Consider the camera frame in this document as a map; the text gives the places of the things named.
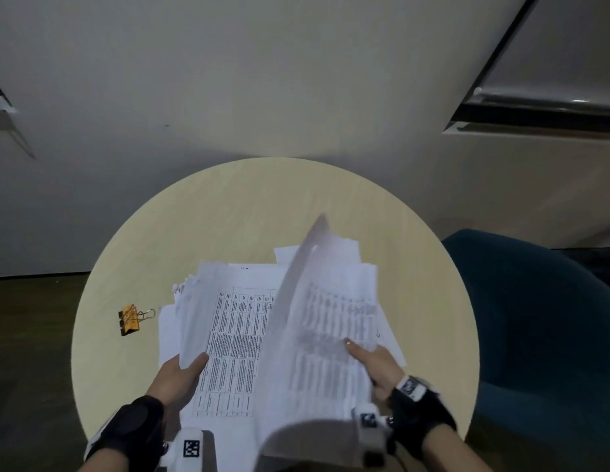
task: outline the blue upholstered chair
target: blue upholstered chair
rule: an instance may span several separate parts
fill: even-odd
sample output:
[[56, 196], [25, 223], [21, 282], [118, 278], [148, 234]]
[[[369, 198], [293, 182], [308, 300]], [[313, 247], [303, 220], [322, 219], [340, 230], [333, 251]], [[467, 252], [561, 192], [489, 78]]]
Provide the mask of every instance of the blue upholstered chair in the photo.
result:
[[475, 412], [568, 450], [610, 453], [610, 288], [576, 262], [512, 238], [443, 241], [480, 342]]

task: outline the wooden tabletop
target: wooden tabletop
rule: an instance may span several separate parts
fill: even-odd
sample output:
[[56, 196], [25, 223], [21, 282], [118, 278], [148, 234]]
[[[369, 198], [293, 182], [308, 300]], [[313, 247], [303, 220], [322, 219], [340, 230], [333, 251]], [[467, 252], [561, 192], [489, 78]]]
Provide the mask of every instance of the wooden tabletop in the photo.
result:
[[158, 320], [121, 337], [117, 312], [173, 302], [200, 260], [274, 263], [276, 246], [301, 243], [320, 213], [337, 235], [360, 242], [378, 265], [379, 302], [407, 361], [441, 392], [466, 435], [479, 380], [471, 304], [448, 253], [425, 223], [386, 190], [337, 167], [255, 158], [176, 182], [125, 222], [84, 289], [71, 346], [73, 392], [92, 437], [145, 393], [158, 368]]

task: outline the black wrist strap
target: black wrist strap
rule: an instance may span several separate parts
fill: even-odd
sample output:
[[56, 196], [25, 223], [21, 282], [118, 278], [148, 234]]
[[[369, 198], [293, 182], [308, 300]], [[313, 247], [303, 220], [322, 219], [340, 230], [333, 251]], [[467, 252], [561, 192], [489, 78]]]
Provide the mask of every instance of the black wrist strap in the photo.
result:
[[398, 389], [393, 389], [388, 404], [394, 422], [392, 438], [415, 459], [423, 460], [423, 441], [434, 427], [447, 424], [453, 430], [457, 429], [449, 411], [430, 389], [416, 402]]
[[128, 458], [129, 472], [153, 471], [163, 453], [163, 404], [143, 396], [122, 406], [93, 444], [88, 460], [101, 449], [114, 449]]

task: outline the binder clip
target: binder clip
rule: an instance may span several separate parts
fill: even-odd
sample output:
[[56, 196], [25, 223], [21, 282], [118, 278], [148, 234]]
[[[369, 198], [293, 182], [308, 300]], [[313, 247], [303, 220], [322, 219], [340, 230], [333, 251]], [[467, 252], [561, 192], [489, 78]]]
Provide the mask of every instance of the binder clip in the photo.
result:
[[[150, 317], [146, 316], [150, 312], [152, 312], [153, 315]], [[139, 331], [139, 323], [154, 317], [156, 317], [156, 310], [153, 308], [144, 313], [143, 311], [137, 311], [137, 307], [134, 305], [125, 306], [119, 312], [119, 329], [121, 331], [121, 336]]]

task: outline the person's left hand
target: person's left hand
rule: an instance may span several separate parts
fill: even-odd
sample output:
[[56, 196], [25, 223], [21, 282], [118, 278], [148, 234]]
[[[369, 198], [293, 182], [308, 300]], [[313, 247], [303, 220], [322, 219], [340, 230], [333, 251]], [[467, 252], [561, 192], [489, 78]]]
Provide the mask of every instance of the person's left hand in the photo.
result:
[[180, 369], [179, 356], [163, 363], [146, 393], [147, 396], [152, 396], [162, 402], [166, 410], [190, 392], [193, 394], [200, 373], [208, 361], [208, 354], [204, 352], [194, 359], [188, 368]]

